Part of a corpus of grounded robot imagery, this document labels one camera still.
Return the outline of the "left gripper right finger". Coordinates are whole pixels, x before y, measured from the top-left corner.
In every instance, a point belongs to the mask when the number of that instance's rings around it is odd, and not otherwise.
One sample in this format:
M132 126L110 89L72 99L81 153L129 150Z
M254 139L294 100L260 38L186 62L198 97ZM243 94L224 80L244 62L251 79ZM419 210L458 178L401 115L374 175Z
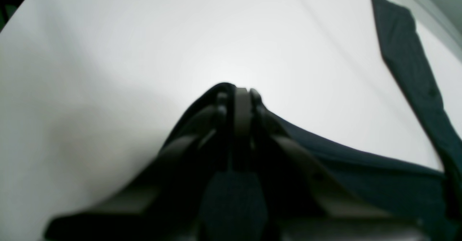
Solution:
M297 143L255 89L252 166L269 206L264 241L425 241L415 219L400 218L347 190Z

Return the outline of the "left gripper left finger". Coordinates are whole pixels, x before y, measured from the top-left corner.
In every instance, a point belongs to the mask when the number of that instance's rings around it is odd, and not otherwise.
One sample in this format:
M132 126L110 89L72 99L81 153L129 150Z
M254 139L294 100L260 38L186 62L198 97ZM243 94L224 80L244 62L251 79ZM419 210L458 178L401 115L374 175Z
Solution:
M208 238L199 217L213 180L248 166L252 101L247 89L214 86L180 118L155 160L110 198L51 220L48 241Z

